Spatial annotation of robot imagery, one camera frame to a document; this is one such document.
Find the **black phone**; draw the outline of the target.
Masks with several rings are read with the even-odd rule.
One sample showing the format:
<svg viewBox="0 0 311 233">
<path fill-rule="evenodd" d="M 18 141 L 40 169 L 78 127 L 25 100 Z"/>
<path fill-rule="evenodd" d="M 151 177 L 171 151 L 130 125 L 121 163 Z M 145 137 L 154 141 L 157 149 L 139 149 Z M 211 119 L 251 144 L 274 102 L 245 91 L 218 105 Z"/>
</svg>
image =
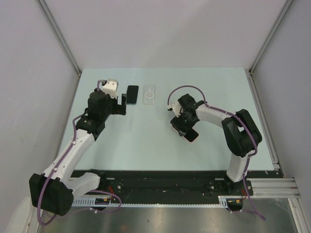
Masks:
<svg viewBox="0 0 311 233">
<path fill-rule="evenodd" d="M 138 85 L 129 85 L 127 87 L 127 104 L 136 104 L 137 99 L 138 99 L 138 91 L 139 91 L 139 86 Z"/>
</svg>

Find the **pink cased phone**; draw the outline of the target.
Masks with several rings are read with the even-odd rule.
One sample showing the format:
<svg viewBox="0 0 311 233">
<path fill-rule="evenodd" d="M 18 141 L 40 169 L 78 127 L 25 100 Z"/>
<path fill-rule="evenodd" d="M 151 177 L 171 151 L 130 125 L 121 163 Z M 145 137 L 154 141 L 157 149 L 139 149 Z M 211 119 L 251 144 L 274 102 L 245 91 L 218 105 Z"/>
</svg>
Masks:
<svg viewBox="0 0 311 233">
<path fill-rule="evenodd" d="M 199 133 L 195 131 L 194 129 L 188 130 L 186 133 L 178 130 L 176 127 L 173 126 L 173 128 L 178 132 L 180 137 L 185 138 L 189 143 L 193 143 L 199 136 Z"/>
</svg>

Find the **clear phone case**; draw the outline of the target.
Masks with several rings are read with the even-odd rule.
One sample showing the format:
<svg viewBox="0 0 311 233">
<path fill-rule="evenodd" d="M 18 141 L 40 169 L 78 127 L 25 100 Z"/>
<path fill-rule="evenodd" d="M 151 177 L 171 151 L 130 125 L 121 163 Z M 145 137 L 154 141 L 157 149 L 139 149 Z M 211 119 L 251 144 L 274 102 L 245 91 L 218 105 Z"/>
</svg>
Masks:
<svg viewBox="0 0 311 233">
<path fill-rule="evenodd" d="M 156 102 L 156 86 L 154 84 L 146 84 L 143 87 L 142 102 L 144 105 L 155 105 L 155 102 Z"/>
</svg>

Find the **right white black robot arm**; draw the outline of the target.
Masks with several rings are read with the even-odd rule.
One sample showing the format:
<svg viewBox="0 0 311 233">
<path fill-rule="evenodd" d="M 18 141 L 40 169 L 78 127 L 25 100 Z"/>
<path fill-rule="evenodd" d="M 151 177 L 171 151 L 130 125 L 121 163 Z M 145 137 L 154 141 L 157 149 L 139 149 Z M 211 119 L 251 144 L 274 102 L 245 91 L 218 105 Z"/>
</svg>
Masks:
<svg viewBox="0 0 311 233">
<path fill-rule="evenodd" d="M 168 103 L 167 108 L 175 114 L 170 121 L 172 127 L 188 142 L 193 142 L 199 136 L 193 129 L 199 121 L 209 122 L 223 129 L 226 144 L 231 151 L 223 187 L 226 193 L 237 194 L 246 179 L 249 158 L 258 152 L 258 145 L 262 142 L 262 135 L 249 112 L 241 109 L 231 113 L 208 105 L 204 100 L 196 102 L 189 94 L 183 95 L 176 102 Z"/>
</svg>

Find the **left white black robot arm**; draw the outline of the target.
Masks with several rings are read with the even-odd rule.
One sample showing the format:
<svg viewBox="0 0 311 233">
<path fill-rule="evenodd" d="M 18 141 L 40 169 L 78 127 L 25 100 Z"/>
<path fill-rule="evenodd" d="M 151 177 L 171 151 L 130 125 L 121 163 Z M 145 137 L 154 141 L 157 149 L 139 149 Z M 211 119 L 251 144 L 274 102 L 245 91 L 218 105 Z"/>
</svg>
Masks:
<svg viewBox="0 0 311 233">
<path fill-rule="evenodd" d="M 81 177 L 71 175 L 86 151 L 96 142 L 111 115 L 126 114 L 126 95 L 121 104 L 107 91 L 94 91 L 87 100 L 87 108 L 73 119 L 73 136 L 68 145 L 42 174 L 34 173 L 29 179 L 32 205 L 41 211 L 64 216 L 73 202 L 88 192 L 102 194 L 107 190 L 106 174 L 90 169 Z"/>
</svg>

